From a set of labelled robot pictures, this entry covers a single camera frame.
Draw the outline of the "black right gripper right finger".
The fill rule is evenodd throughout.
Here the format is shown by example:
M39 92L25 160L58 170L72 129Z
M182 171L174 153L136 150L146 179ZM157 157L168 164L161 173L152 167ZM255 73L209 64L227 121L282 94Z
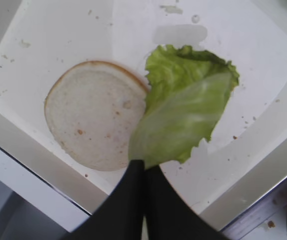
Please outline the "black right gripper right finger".
M177 194L159 166L145 171L145 218L150 240L226 240Z

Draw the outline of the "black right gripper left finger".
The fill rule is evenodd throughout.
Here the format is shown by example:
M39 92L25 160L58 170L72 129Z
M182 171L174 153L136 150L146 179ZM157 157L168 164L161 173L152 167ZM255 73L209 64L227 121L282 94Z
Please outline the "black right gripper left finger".
M63 240L140 240L144 217L143 160L131 160L100 207Z

